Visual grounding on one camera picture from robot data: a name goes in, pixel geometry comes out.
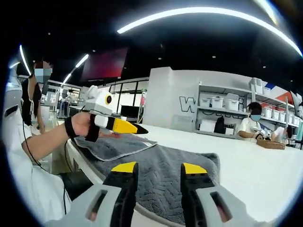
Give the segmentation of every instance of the gray towel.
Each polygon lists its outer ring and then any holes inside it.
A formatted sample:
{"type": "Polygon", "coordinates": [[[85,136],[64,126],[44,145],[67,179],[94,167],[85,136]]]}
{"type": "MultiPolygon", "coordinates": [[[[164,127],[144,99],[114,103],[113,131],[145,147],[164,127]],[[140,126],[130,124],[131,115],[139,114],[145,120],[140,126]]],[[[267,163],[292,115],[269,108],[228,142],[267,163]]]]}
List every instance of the gray towel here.
{"type": "Polygon", "coordinates": [[[102,138],[96,143],[77,137],[75,142],[91,164],[104,176],[118,164],[138,162],[139,182],[136,199],[137,203],[149,211],[149,214],[141,213],[165,225],[185,224],[180,191],[182,163],[202,166],[208,171],[213,183],[219,184],[220,162],[214,153],[196,154],[167,148],[134,135],[121,139],[102,138]],[[86,149],[89,149],[93,156],[86,152],[86,149]]]}

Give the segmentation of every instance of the wicker basket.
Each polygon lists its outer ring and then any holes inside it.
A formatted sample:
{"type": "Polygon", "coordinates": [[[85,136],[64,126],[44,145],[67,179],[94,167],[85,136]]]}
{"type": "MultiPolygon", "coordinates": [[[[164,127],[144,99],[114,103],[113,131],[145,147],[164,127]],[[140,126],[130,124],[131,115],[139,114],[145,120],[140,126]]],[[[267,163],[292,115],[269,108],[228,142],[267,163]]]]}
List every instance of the wicker basket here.
{"type": "Polygon", "coordinates": [[[284,150],[286,146],[283,143],[278,143],[269,140],[257,140],[257,144],[266,149],[276,149],[276,150],[284,150]]]}

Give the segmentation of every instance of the black bag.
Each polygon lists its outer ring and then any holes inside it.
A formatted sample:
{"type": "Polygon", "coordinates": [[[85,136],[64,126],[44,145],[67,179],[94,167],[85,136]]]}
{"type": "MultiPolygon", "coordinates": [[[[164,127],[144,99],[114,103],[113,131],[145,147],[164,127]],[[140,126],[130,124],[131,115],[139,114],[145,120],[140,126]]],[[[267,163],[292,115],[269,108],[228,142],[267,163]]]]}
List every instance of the black bag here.
{"type": "Polygon", "coordinates": [[[224,117],[221,116],[217,119],[216,125],[214,127],[214,132],[225,134],[226,128],[224,127],[224,117]]]}

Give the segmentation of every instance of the black ceiling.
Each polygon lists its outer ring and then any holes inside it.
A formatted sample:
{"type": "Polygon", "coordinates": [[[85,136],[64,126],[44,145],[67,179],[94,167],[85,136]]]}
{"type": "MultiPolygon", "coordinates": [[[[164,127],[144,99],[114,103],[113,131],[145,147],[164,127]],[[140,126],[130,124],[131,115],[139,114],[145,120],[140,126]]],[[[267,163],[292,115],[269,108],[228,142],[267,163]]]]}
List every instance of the black ceiling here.
{"type": "MultiPolygon", "coordinates": [[[[280,29],[292,34],[302,49],[302,9],[299,5],[290,8],[280,0],[272,3],[284,21],[280,29]]],[[[302,58],[298,53],[269,31],[240,18],[179,15],[125,34],[116,32],[144,16],[192,6],[233,9],[274,25],[252,0],[112,0],[79,4],[52,1],[45,6],[35,5],[33,16],[21,21],[21,43],[29,63],[43,56],[54,65],[51,79],[57,81],[63,81],[86,53],[129,47],[122,79],[147,77],[151,68],[170,66],[175,70],[216,70],[259,77],[285,89],[301,89],[303,93],[302,58]]],[[[89,85],[81,82],[81,70],[77,69],[68,83],[89,85]]],[[[23,66],[18,72],[27,74],[23,66]]]]}

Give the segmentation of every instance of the person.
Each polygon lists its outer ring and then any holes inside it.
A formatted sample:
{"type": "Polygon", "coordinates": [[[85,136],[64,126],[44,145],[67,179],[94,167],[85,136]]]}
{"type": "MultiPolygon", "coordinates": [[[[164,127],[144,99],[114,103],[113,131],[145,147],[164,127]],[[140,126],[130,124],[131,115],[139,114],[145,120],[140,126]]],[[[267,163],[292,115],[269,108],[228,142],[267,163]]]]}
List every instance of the person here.
{"type": "Polygon", "coordinates": [[[238,128],[238,135],[245,140],[255,142],[256,139],[263,139],[260,135],[261,125],[258,122],[261,119],[262,106],[253,102],[248,105],[250,116],[244,118],[238,128]]]}
{"type": "MultiPolygon", "coordinates": [[[[64,179],[35,166],[32,160],[49,155],[56,147],[73,136],[86,136],[90,127],[90,114],[78,113],[54,129],[32,136],[18,108],[22,86],[15,68],[10,69],[6,85],[2,137],[15,186],[34,217],[42,224],[59,220],[71,207],[72,198],[64,179]]],[[[119,138],[119,135],[99,133],[99,137],[119,138]]]]}
{"type": "Polygon", "coordinates": [[[276,141],[279,143],[288,144],[287,139],[291,139],[293,136],[293,128],[289,125],[286,128],[278,127],[272,134],[271,134],[271,140],[276,141]]]}
{"type": "Polygon", "coordinates": [[[38,135],[45,132],[45,125],[41,115],[41,90],[37,82],[35,74],[39,69],[50,69],[48,72],[52,73],[52,68],[49,63],[45,61],[35,61],[33,73],[22,83],[22,118],[24,123],[30,127],[32,134],[38,135]],[[39,131],[32,125],[32,119],[37,119],[39,131]]]}

